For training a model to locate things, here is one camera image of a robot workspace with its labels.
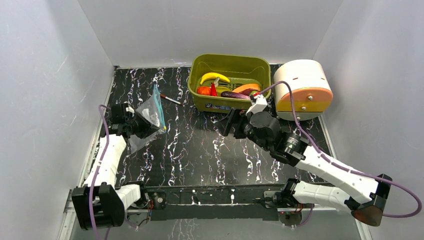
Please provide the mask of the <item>olive green plastic basket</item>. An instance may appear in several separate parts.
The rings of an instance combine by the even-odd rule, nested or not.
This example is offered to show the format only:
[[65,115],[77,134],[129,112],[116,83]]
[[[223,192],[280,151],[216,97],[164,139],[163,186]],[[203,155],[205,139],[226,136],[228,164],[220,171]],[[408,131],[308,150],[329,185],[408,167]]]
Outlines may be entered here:
[[263,90],[269,87],[271,67],[267,61],[259,57],[237,56],[225,54],[202,54],[193,60],[187,87],[192,95],[195,107],[200,112],[227,114],[232,107],[247,110],[251,106],[249,99],[237,99],[220,96],[206,96],[197,93],[201,86],[202,76],[218,73],[230,82],[219,82],[219,85],[234,90],[244,84],[258,84]]

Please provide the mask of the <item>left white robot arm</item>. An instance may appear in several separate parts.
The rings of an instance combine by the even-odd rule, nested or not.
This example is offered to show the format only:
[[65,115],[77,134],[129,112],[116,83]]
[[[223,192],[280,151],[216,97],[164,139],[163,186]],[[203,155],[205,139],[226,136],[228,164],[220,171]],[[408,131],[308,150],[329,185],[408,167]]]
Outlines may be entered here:
[[129,103],[120,103],[107,107],[106,111],[104,134],[99,139],[92,169],[82,186],[71,193],[83,230],[119,227],[128,208],[146,208],[152,202],[143,183],[130,181],[116,187],[116,175],[127,148],[135,153],[166,130],[160,105],[148,103],[134,109]]

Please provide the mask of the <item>clear zip top bag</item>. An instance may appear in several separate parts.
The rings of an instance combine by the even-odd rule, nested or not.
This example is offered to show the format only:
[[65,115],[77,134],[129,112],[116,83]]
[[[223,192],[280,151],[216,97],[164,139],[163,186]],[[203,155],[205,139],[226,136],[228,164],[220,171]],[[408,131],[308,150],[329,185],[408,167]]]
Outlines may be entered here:
[[158,126],[159,130],[147,138],[138,138],[135,135],[131,136],[128,140],[131,154],[135,154],[137,151],[143,149],[146,145],[150,144],[157,135],[164,134],[167,130],[160,91],[157,86],[154,86],[151,96],[135,109],[134,115],[135,114],[143,116],[150,123]]

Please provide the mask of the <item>yellow toy banana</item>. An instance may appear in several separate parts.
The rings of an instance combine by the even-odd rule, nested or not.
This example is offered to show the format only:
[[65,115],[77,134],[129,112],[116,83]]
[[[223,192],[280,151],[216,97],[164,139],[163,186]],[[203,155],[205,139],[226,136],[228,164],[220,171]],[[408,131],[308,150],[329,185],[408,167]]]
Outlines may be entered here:
[[222,81],[222,82],[225,82],[225,83],[231,82],[228,77],[226,77],[226,76],[224,76],[220,73],[208,72],[201,77],[200,85],[203,85],[206,81],[209,81],[209,80],[216,80],[217,78],[219,78],[219,81]]

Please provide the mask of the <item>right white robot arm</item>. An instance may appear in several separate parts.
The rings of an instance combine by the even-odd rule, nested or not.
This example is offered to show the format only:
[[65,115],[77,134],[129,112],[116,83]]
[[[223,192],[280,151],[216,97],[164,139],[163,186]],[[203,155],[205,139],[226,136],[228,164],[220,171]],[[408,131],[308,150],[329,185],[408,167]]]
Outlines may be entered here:
[[374,179],[355,174],[349,166],[337,167],[338,160],[319,153],[308,139],[295,132],[283,131],[278,119],[266,111],[245,114],[232,108],[214,125],[223,137],[234,130],[234,138],[249,139],[275,160],[320,176],[331,184],[290,178],[281,192],[265,193],[259,203],[269,208],[321,205],[348,212],[366,225],[380,226],[391,188],[390,177],[381,174]]

